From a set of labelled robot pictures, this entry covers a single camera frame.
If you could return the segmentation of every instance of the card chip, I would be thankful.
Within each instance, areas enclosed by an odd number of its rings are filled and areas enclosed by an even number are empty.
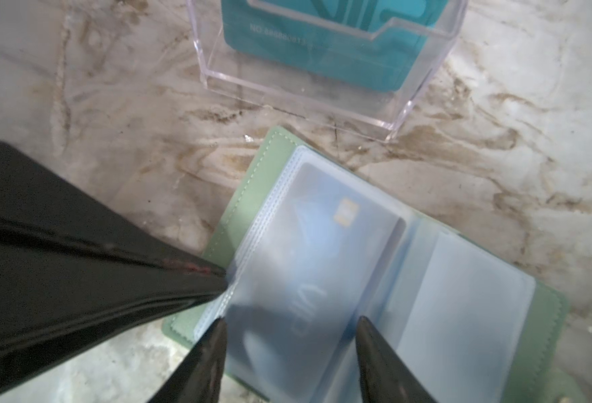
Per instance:
[[[356,218],[356,214],[358,214],[358,204],[344,197],[339,203],[336,214],[334,214],[334,221],[343,225],[343,227],[349,227]]]

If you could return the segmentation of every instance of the stitching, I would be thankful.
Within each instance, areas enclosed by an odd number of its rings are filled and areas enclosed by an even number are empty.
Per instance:
[[[251,259],[253,252],[256,250],[257,246],[259,245],[262,235],[264,234],[265,230],[267,229],[269,223],[276,215],[276,210],[278,208],[278,204],[284,199],[284,196],[287,194],[288,185],[292,182],[294,176],[297,172],[294,170],[294,166],[298,166],[302,159],[302,153],[299,153],[299,149],[296,149],[290,160],[284,167],[284,171],[289,172],[289,175],[285,176],[284,172],[281,173],[279,178],[276,181],[273,189],[269,192],[267,199],[261,206],[259,210],[260,215],[264,215],[264,218],[260,221],[255,220],[252,222],[252,225],[249,229],[247,229],[247,235],[243,239],[242,243],[238,246],[238,250],[236,251],[236,255],[234,256],[234,262],[239,260],[239,264],[236,267],[236,274],[232,281],[229,284],[228,290],[225,291],[222,296],[220,296],[217,300],[213,303],[209,304],[206,308],[202,317],[197,322],[194,328],[194,338],[198,339],[198,334],[203,334],[206,331],[206,327],[215,320],[216,318],[222,316],[226,309],[228,308],[228,304],[231,301],[231,298],[236,291],[238,283],[240,283],[240,278],[242,277],[243,273],[246,271],[248,267],[248,261]],[[256,233],[254,237],[249,238],[250,233]],[[238,253],[243,250],[244,253],[241,256],[237,256]]]
[[[215,236],[216,241],[213,243],[213,246],[211,246],[209,248],[209,250],[206,252],[206,254],[204,254],[204,258],[208,259],[209,257],[211,257],[213,255],[213,252],[215,251],[215,247],[220,243],[220,239],[222,238],[222,235],[224,235],[224,231],[226,230],[226,226],[229,224],[229,221],[231,221],[231,218],[233,217],[234,213],[236,212],[238,205],[240,204],[240,200],[242,199],[242,197],[244,196],[244,192],[247,190],[247,187],[249,187],[249,183],[251,183],[251,180],[253,179],[253,176],[255,175],[256,171],[258,170],[258,167],[260,166],[260,164],[262,163],[262,160],[265,157],[265,154],[267,154],[267,151],[269,151],[269,148],[271,147],[271,142],[274,140],[274,138],[276,137],[276,135],[282,137],[283,139],[291,142],[293,145],[297,146],[298,144],[296,144],[295,141],[293,141],[292,139],[290,139],[289,137],[287,137],[285,134],[280,133],[277,130],[274,130],[270,135],[269,135],[269,141],[267,143],[267,147],[264,149],[264,151],[262,152],[262,155],[260,156],[260,159],[258,160],[258,163],[256,164],[256,166],[253,168],[252,174],[251,176],[249,176],[249,179],[247,179],[246,183],[244,184],[243,190],[242,192],[240,192],[240,196],[238,197],[238,199],[236,200],[236,204],[234,205],[234,208],[231,210],[231,212],[229,213],[229,216],[227,217],[226,221],[224,222],[224,224],[222,224],[220,231],[218,232],[218,234],[216,234]],[[173,315],[171,317],[171,322],[168,325],[168,328],[173,331],[176,335],[178,335],[181,339],[183,339],[184,341],[186,341],[188,344],[193,344],[193,342],[191,342],[185,334],[179,333],[179,331],[177,331],[174,327],[173,324],[175,323],[175,320],[177,319],[177,314]]]
[[[216,235],[216,240],[213,243],[213,246],[211,246],[211,248],[209,248],[209,250],[204,255],[204,258],[205,259],[206,258],[209,258],[209,257],[211,257],[213,255],[213,251],[215,250],[215,247],[220,243],[220,239],[222,238],[222,235],[224,234],[224,231],[226,229],[226,226],[229,224],[229,221],[231,221],[231,218],[234,216],[234,213],[236,212],[236,209],[238,208],[238,205],[240,204],[240,200],[244,196],[244,192],[247,190],[247,187],[249,187],[249,183],[253,179],[253,176],[255,175],[256,171],[258,170],[258,167],[262,163],[262,160],[264,159],[265,154],[267,153],[267,151],[269,151],[269,148],[271,146],[271,142],[273,141],[273,139],[274,139],[274,137],[276,135],[279,135],[279,136],[283,137],[285,140],[287,140],[287,141],[291,142],[292,144],[296,145],[296,143],[294,141],[292,141],[289,137],[287,137],[283,133],[276,132],[276,131],[273,132],[273,133],[271,133],[271,137],[269,138],[269,142],[267,143],[267,148],[265,148],[264,151],[262,152],[262,155],[260,156],[260,159],[258,160],[258,163],[253,168],[253,171],[252,171],[251,176],[249,176],[249,179],[247,179],[246,183],[244,184],[243,190],[242,190],[242,192],[240,192],[240,196],[236,200],[236,204],[234,205],[234,208],[229,213],[229,216],[227,217],[227,219],[224,222],[224,224],[222,224],[222,226],[220,228],[220,232]]]
[[[542,348],[542,351],[539,355],[540,359],[538,359],[538,366],[534,371],[534,374],[532,376],[532,381],[530,383],[529,389],[528,389],[528,394],[529,396],[532,396],[534,394],[534,389],[538,383],[538,376],[540,375],[540,373],[542,372],[542,370],[544,369],[544,365],[545,365],[545,356],[547,354],[547,350],[549,350],[549,346],[550,346],[550,342],[551,340],[553,340],[553,336],[554,333],[556,331],[556,324],[558,322],[558,319],[562,317],[562,309],[563,309],[563,303],[560,300],[560,298],[558,298],[558,294],[556,294],[552,289],[550,289],[549,287],[546,288],[547,291],[549,291],[549,293],[556,298],[556,301],[558,301],[558,314],[555,315],[555,317],[551,320],[551,330],[549,331],[549,337],[547,338],[547,341],[544,344],[544,347]]]

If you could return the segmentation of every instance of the clear acrylic holder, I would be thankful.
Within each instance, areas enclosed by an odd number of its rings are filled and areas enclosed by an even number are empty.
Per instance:
[[[452,48],[467,0],[309,1],[187,0],[203,85],[392,140]],[[375,13],[388,1],[421,8],[417,15]],[[327,18],[294,9],[308,7]]]

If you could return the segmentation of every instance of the green leather cover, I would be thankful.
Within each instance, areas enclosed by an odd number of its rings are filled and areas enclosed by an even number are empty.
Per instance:
[[[305,144],[280,126],[272,128],[218,223],[203,258],[228,267],[265,197],[296,147]],[[193,330],[204,306],[180,312],[164,320],[163,332],[174,341],[191,348],[195,343]],[[532,304],[511,365],[502,403],[551,402],[553,396],[572,397],[578,390],[575,383],[563,376],[553,381],[551,359],[558,335],[564,324],[568,303],[563,294],[536,281]],[[543,393],[545,384],[550,392]]]

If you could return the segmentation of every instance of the marble surface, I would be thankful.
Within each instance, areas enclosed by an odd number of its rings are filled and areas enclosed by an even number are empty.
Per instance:
[[[205,91],[182,0],[0,0],[0,139],[172,244],[203,249],[273,125],[564,292],[555,363],[592,402],[592,0],[471,0],[391,144]],[[186,354],[159,328],[0,401],[144,402]]]

